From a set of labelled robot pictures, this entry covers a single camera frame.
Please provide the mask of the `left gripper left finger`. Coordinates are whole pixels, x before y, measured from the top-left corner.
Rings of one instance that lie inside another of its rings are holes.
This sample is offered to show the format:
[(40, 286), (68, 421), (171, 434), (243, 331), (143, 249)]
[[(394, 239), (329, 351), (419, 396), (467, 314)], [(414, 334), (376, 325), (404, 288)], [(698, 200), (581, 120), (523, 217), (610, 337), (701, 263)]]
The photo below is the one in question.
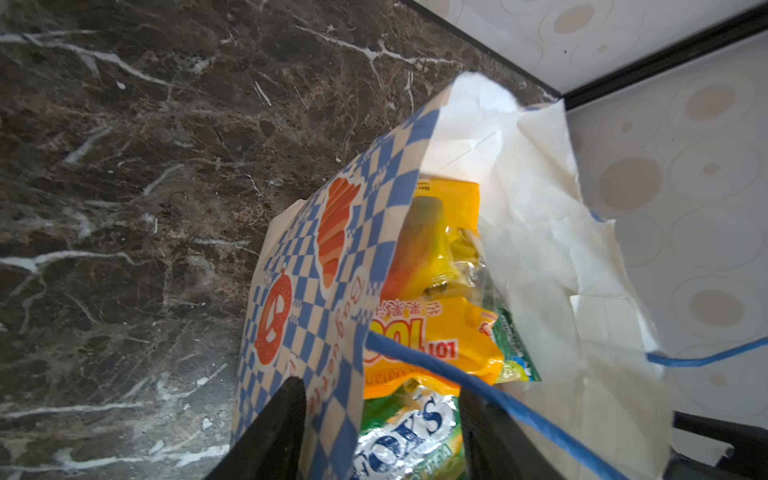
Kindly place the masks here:
[(206, 480), (295, 479), (306, 407), (303, 381), (288, 378)]

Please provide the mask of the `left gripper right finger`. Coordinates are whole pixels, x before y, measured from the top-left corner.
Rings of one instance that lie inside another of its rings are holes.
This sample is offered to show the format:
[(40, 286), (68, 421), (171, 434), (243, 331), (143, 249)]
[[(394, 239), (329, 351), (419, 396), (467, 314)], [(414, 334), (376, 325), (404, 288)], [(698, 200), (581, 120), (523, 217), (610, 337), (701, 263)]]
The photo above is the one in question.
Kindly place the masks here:
[(468, 479), (564, 479), (499, 407), (462, 389), (459, 413)]

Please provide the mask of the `green Fox's candy bag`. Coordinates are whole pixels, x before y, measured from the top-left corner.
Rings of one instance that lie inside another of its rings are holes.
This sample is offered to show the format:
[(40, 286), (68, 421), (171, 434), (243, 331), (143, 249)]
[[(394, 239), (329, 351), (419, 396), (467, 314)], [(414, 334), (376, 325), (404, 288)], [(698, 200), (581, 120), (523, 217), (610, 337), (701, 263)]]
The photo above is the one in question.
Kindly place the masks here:
[[(371, 332), (489, 384), (541, 379), (511, 310), (442, 300), (384, 300)], [(366, 351), (364, 410), (354, 479), (459, 479), (465, 460), (460, 388), (427, 370)]]

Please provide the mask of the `blue checkered paper bag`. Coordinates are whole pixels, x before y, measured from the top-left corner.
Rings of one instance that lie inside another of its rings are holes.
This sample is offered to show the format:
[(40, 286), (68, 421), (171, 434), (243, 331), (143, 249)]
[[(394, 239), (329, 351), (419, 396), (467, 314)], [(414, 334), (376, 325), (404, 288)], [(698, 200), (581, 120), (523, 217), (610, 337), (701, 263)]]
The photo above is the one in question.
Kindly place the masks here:
[[(489, 385), (371, 332), (422, 177), (479, 185), (483, 305), (511, 310), (540, 381)], [(661, 353), (613, 224), (583, 202), (563, 106), (523, 108), (472, 72), (270, 223), (248, 300), (231, 447), (297, 377), (307, 407), (295, 479), (354, 479), (368, 350), (499, 407), (564, 479), (661, 478), (668, 372), (725, 360)]]

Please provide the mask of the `yellow gummy candy bag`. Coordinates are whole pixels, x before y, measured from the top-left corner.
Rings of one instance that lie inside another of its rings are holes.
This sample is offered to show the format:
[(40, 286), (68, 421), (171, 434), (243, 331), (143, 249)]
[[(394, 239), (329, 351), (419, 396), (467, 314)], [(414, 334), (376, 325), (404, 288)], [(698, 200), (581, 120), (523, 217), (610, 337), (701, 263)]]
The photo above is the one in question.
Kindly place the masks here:
[(494, 384), (504, 356), (483, 305), (479, 207), (476, 183), (419, 179), (370, 330)]

